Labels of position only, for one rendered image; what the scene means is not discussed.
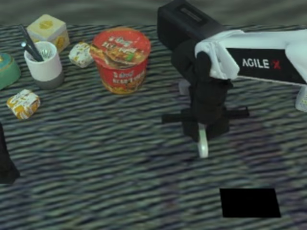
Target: gray wall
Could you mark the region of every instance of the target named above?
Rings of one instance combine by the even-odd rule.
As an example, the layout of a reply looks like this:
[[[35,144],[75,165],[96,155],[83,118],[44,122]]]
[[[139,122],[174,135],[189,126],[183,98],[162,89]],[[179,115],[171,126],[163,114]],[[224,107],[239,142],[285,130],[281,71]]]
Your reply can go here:
[[[155,24],[170,0],[0,0],[0,24],[30,24],[47,13],[69,24]],[[305,24],[306,0],[191,0],[223,24]]]

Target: noodle picture on lid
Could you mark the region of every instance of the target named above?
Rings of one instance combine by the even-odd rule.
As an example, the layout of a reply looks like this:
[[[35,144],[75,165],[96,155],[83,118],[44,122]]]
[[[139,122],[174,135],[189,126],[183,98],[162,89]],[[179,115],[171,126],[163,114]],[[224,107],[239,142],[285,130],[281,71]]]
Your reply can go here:
[[[137,91],[144,82],[151,44],[140,31],[116,27],[98,34],[90,53],[102,84],[116,94]]]

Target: teal container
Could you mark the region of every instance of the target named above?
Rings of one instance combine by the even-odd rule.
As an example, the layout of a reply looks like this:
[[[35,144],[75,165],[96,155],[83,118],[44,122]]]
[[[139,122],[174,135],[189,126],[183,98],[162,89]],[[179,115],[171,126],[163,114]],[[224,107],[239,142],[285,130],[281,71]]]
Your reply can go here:
[[[7,53],[0,52],[0,90],[12,85],[20,76],[20,68],[15,59]]]

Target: small snack package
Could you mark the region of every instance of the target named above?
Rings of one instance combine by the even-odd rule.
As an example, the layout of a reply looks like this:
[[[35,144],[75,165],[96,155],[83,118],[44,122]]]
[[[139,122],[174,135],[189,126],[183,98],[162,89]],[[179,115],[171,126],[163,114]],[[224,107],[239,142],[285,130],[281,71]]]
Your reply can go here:
[[[27,31],[33,42],[51,42],[57,47],[58,53],[70,44],[66,23],[48,14],[30,24]]]
[[[94,60],[90,54],[90,45],[85,42],[77,43],[69,52],[71,63],[80,68],[88,67]]]
[[[10,97],[6,105],[18,119],[28,119],[40,106],[40,99],[30,90],[22,90]]]

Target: noodle cup lid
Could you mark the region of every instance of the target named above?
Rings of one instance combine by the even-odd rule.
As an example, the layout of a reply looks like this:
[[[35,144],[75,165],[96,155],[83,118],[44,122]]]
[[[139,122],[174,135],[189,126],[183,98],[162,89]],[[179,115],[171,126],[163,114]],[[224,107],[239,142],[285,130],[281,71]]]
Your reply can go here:
[[[90,53],[98,64],[113,69],[110,61],[134,66],[145,61],[150,50],[150,41],[142,32],[128,27],[116,27],[96,35]]]

